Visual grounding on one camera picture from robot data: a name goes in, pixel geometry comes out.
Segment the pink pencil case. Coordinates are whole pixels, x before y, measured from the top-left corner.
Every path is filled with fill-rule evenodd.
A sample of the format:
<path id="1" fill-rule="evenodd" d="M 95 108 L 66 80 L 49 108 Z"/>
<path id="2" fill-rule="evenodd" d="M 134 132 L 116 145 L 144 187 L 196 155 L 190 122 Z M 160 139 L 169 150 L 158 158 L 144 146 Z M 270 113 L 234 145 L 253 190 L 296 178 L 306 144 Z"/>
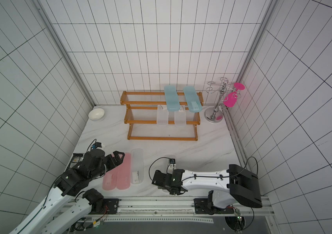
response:
<path id="1" fill-rule="evenodd" d="M 103 177 L 102 189 L 105 191 L 114 190 L 117 186 L 117 168 L 107 172 Z"/>
<path id="2" fill-rule="evenodd" d="M 126 190 L 131 185 L 131 153 L 125 153 L 123 163 L 118 167 L 117 189 Z"/>

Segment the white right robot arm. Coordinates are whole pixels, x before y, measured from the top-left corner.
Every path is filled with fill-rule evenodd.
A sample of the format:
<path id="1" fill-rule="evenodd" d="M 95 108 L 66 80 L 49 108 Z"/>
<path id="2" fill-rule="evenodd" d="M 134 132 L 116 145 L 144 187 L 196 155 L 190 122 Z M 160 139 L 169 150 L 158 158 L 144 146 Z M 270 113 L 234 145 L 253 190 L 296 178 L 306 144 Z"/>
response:
<path id="1" fill-rule="evenodd" d="M 215 172 L 175 169 L 172 173 L 162 173 L 157 170 L 152 184 L 176 196 L 192 190 L 208 190 L 215 208 L 224 209 L 235 203 L 249 208 L 262 208 L 257 174 L 236 164 Z"/>

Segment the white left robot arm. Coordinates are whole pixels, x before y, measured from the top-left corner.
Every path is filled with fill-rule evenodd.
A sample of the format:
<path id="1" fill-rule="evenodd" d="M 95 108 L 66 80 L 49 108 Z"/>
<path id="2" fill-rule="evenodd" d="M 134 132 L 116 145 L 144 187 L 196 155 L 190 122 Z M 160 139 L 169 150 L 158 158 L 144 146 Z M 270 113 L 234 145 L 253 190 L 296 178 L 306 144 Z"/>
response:
<path id="1" fill-rule="evenodd" d="M 13 234 L 61 234 L 88 214 L 100 218 L 117 212 L 118 199 L 105 199 L 89 184 L 120 166 L 125 153 L 105 155 L 101 149 L 86 152 L 83 160 L 63 172 L 43 201 L 22 221 Z"/>

